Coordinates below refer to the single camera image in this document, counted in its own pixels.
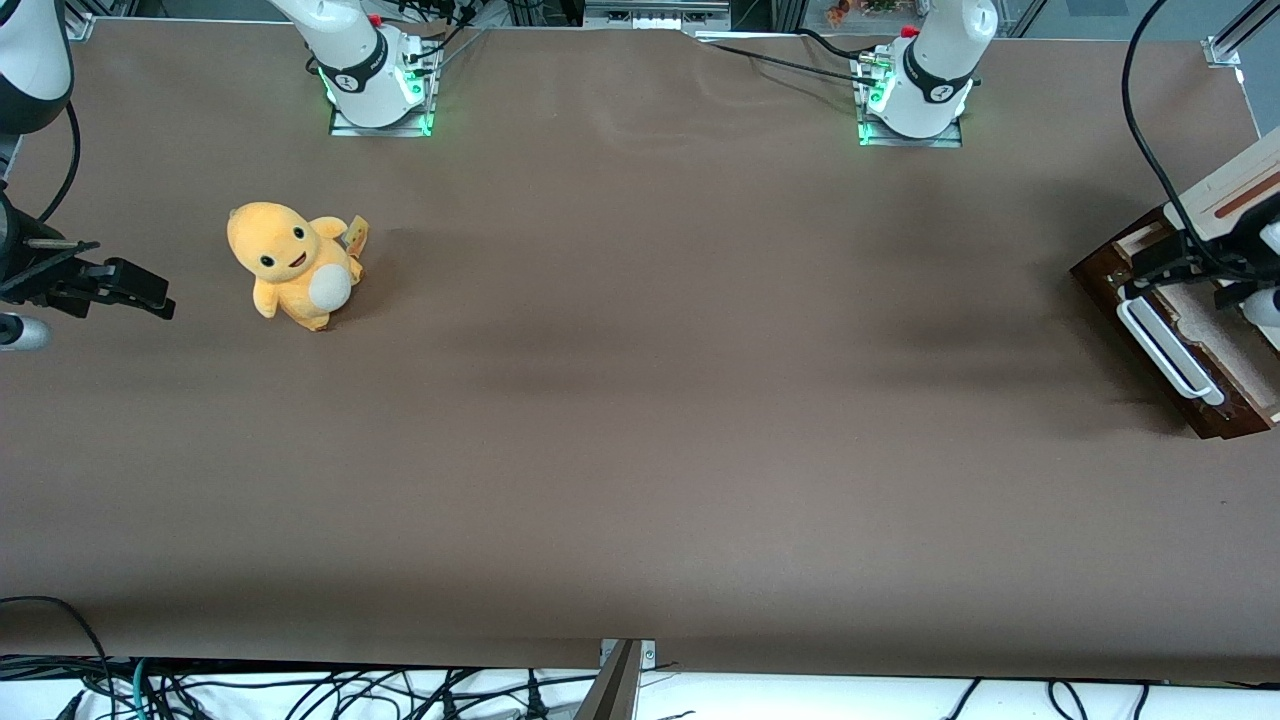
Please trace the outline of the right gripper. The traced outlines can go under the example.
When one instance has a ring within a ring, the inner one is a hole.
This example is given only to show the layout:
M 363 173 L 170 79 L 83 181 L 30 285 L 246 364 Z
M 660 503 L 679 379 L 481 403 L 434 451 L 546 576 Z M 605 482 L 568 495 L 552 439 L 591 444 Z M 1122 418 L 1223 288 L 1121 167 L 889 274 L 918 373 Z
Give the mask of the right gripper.
M 175 314 L 177 302 L 168 299 L 168 281 L 132 261 L 109 258 L 105 263 L 86 269 L 84 277 L 95 284 L 96 291 L 55 286 L 40 295 L 40 306 L 77 319 L 86 319 L 95 304 L 133 307 L 163 320 L 170 320 Z M 12 311 L 9 306 L 8 301 L 1 301 L 1 351 L 31 352 L 46 348 L 52 338 L 50 324 L 36 316 Z

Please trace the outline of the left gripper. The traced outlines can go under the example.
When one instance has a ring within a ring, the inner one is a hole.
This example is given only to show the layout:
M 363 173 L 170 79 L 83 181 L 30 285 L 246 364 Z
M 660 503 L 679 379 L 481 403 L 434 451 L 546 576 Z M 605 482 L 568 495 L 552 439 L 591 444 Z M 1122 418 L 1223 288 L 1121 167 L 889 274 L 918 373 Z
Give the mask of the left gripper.
M 1270 286 L 1258 288 L 1256 282 L 1225 284 L 1213 292 L 1213 302 L 1216 307 L 1234 307 L 1242 304 L 1243 316 L 1248 322 L 1257 327 L 1279 328 L 1279 222 L 1267 224 L 1260 232 L 1260 238 L 1274 252 L 1276 260 L 1268 270 Z M 1199 258 L 1194 246 L 1184 232 L 1172 232 L 1132 256 L 1128 292 L 1144 293 L 1152 288 L 1194 282 L 1199 273 Z

